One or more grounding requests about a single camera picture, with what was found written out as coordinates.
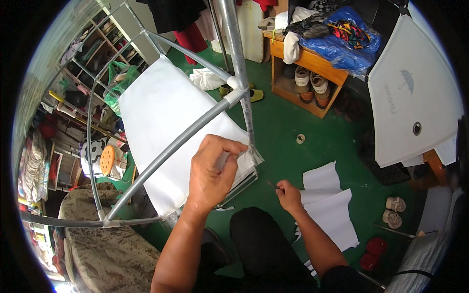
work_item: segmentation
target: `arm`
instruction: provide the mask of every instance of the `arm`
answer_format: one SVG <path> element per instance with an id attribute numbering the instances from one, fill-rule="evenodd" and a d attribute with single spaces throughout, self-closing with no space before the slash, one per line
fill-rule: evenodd
<path id="1" fill-rule="evenodd" d="M 280 181 L 277 186 L 279 189 L 276 189 L 275 193 L 283 209 L 289 212 L 298 223 L 306 251 L 319 279 L 322 279 L 324 274 L 335 266 L 348 266 L 339 248 L 303 208 L 298 188 L 291 185 L 288 180 Z"/>
<path id="2" fill-rule="evenodd" d="M 189 196 L 156 264 L 151 292 L 190 292 L 196 282 L 200 242 L 208 213 L 221 202 L 235 180 L 237 155 L 247 146 L 207 135 L 190 165 Z M 223 170 L 215 166 L 229 152 Z"/>

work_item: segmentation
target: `hand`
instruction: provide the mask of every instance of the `hand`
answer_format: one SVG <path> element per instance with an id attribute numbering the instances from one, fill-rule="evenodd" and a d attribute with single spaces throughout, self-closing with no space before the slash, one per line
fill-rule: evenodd
<path id="1" fill-rule="evenodd" d="M 190 164 L 189 196 L 184 208 L 208 213 L 220 203 L 230 191 L 235 180 L 238 155 L 246 151 L 247 145 L 208 134 Z M 223 152 L 229 152 L 223 170 L 216 167 Z"/>
<path id="2" fill-rule="evenodd" d="M 275 190 L 275 193 L 279 197 L 282 208 L 294 215 L 304 210 L 303 204 L 301 203 L 301 195 L 298 188 L 293 186 L 288 180 L 281 180 L 277 183 L 279 189 Z"/>

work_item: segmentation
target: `green plastic bag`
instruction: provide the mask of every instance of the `green plastic bag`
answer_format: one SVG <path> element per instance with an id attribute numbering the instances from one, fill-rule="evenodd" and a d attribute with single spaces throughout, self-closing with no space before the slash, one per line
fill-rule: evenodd
<path id="1" fill-rule="evenodd" d="M 114 77 L 117 75 L 116 73 L 116 68 L 119 69 L 119 72 L 121 72 L 124 68 L 127 67 L 127 64 L 122 63 L 122 62 L 117 62 L 113 61 L 111 64 L 109 64 L 109 81 L 108 84 L 111 84 L 111 81 L 114 79 Z M 134 82 L 134 80 L 137 79 L 137 77 L 140 76 L 140 72 L 137 71 L 138 67 L 136 65 L 130 66 L 130 68 L 127 70 L 127 73 L 125 74 L 125 77 L 123 80 L 121 80 L 117 85 L 111 88 L 111 90 L 118 94 L 121 95 L 124 93 L 124 91 L 130 86 L 131 83 Z M 114 113 L 117 116 L 121 116 L 121 108 L 119 107 L 119 100 L 112 96 L 111 93 L 107 93 L 106 96 L 104 97 L 104 101 L 106 104 L 109 105 L 109 107 L 114 111 Z"/>

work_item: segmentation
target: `finger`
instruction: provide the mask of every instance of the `finger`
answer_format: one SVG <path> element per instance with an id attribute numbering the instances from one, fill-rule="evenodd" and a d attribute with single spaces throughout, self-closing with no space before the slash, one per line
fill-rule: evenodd
<path id="1" fill-rule="evenodd" d="M 236 162 L 236 155 L 230 154 L 225 161 L 225 166 L 219 175 L 220 184 L 227 188 L 231 188 L 235 180 L 236 171 L 238 170 L 238 163 Z"/>
<path id="2" fill-rule="evenodd" d="M 284 189 L 284 190 L 286 190 L 287 188 L 292 187 L 292 184 L 290 183 L 290 181 L 284 179 L 284 180 L 280 180 L 277 183 L 277 186 Z"/>
<path id="3" fill-rule="evenodd" d="M 204 139 L 204 147 L 199 150 L 198 154 L 202 160 L 213 165 L 221 154 L 225 152 L 238 155 L 246 151 L 248 146 L 241 142 L 236 142 L 218 135 L 207 135 Z"/>
<path id="4" fill-rule="evenodd" d="M 282 196 L 285 196 L 285 193 L 284 193 L 282 190 L 280 190 L 280 189 L 276 189 L 276 190 L 275 190 L 275 194 L 276 194 L 279 198 L 282 197 Z"/>

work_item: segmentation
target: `orange stool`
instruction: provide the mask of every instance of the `orange stool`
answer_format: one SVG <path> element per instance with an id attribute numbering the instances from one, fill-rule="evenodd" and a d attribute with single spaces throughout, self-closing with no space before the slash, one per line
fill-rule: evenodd
<path id="1" fill-rule="evenodd" d="M 114 160 L 116 158 L 116 150 L 114 148 L 112 145 L 106 146 L 99 160 L 99 167 L 105 176 L 109 175 L 114 167 Z"/>

